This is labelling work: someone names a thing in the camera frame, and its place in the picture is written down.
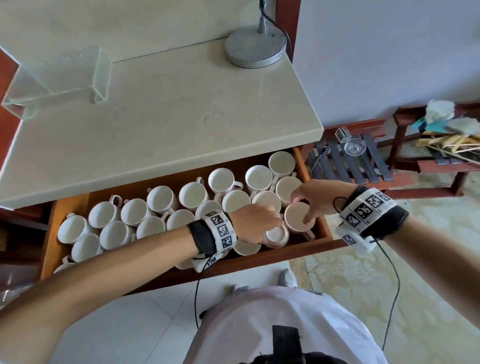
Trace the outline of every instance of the person's left arm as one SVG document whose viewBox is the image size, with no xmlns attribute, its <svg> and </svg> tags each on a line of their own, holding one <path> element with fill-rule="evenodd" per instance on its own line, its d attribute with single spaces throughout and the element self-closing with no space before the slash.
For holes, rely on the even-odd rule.
<svg viewBox="0 0 480 364">
<path fill-rule="evenodd" d="M 237 236 L 251 242 L 281 225 L 277 213 L 257 204 L 230 219 Z M 197 253 L 185 227 L 103 253 L 35 284 L 0 311 L 0 363 L 46 363 L 74 322 Z"/>
</svg>

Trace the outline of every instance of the white shirt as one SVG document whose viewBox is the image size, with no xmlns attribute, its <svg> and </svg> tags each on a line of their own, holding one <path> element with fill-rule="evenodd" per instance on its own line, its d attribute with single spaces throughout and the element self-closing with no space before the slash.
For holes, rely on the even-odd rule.
<svg viewBox="0 0 480 364">
<path fill-rule="evenodd" d="M 208 310 L 183 363 L 250 363 L 273 352 L 273 325 L 297 328 L 304 353 L 387 364 L 365 325 L 332 297 L 276 286 L 233 293 Z"/>
</svg>

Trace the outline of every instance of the open wooden drawer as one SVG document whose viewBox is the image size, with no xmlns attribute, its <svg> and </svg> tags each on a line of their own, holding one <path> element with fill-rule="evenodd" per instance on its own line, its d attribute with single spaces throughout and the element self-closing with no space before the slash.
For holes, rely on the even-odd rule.
<svg viewBox="0 0 480 364">
<path fill-rule="evenodd" d="M 308 181 L 310 177 L 305 168 L 305 164 L 302 161 L 299 149 L 295 147 L 289 150 L 289 152 L 293 154 L 297 162 L 297 177 L 304 182 Z M 61 265 L 62 258 L 70 254 L 72 245 L 62 244 L 57 240 L 57 232 L 60 224 L 64 221 L 65 216 L 68 213 L 73 212 L 75 214 L 87 217 L 88 212 L 94 205 L 101 201 L 107 201 L 113 194 L 118 194 L 123 199 L 146 199 L 147 188 L 154 188 L 160 185 L 169 186 L 172 191 L 178 195 L 180 188 L 183 185 L 194 181 L 197 177 L 203 177 L 203 179 L 207 181 L 210 172 L 219 167 L 229 168 L 233 171 L 236 180 L 245 184 L 244 177 L 247 169 L 256 164 L 268 165 L 268 158 L 271 154 L 272 153 L 268 153 L 249 158 L 233 160 L 230 162 L 198 168 L 195 170 L 188 170 L 185 172 L 153 178 L 146 181 L 130 183 L 123 186 L 107 188 L 105 190 L 91 192 L 89 194 L 80 194 L 78 196 L 55 201 L 52 207 L 52 213 L 50 215 L 50 230 L 45 237 L 43 260 L 41 262 L 39 279 L 44 279 L 50 276 L 53 271 L 59 265 Z M 206 188 L 212 197 L 212 191 L 209 190 L 208 186 L 206 186 Z M 312 231 L 317 238 L 316 240 L 308 242 L 302 235 L 291 234 L 287 245 L 280 249 L 270 249 L 266 246 L 262 246 L 258 253 L 249 256 L 240 256 L 231 250 L 225 258 L 215 262 L 211 267 L 205 270 L 202 273 L 202 278 L 213 277 L 238 270 L 272 264 L 305 255 L 311 255 L 336 247 L 331 243 L 332 235 L 324 217 L 317 219 Z M 197 274 L 193 268 L 186 270 L 172 268 L 161 276 L 158 276 L 147 284 L 139 287 L 132 293 L 149 291 L 161 287 L 197 280 L 199 276 L 200 275 Z"/>
</svg>

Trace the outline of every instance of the beige stone countertop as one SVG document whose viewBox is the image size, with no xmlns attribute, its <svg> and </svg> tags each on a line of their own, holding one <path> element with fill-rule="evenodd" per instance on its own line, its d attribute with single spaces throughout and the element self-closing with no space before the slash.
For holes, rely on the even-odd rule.
<svg viewBox="0 0 480 364">
<path fill-rule="evenodd" d="M 22 121 L 0 176 L 20 208 L 320 140 L 286 56 L 248 70 L 224 39 L 112 65 L 108 100 L 77 100 Z"/>
</svg>

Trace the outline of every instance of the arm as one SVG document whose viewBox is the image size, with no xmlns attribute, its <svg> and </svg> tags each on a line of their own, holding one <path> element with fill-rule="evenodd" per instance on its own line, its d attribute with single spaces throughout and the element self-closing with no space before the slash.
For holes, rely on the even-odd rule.
<svg viewBox="0 0 480 364">
<path fill-rule="evenodd" d="M 278 214 L 257 204 L 230 219 L 236 234 L 250 242 L 281 225 Z M 0 363 L 46 363 L 74 322 L 197 253 L 185 227 L 145 237 L 35 284 L 0 311 Z"/>
<path fill-rule="evenodd" d="M 349 198 L 356 185 L 340 181 L 311 180 L 292 193 L 292 201 L 305 198 L 310 210 L 304 222 L 335 214 L 335 197 Z M 341 210 L 345 200 L 337 199 Z M 385 242 L 435 291 L 472 324 L 480 328 L 480 256 L 461 243 L 435 231 L 414 217 Z"/>
</svg>

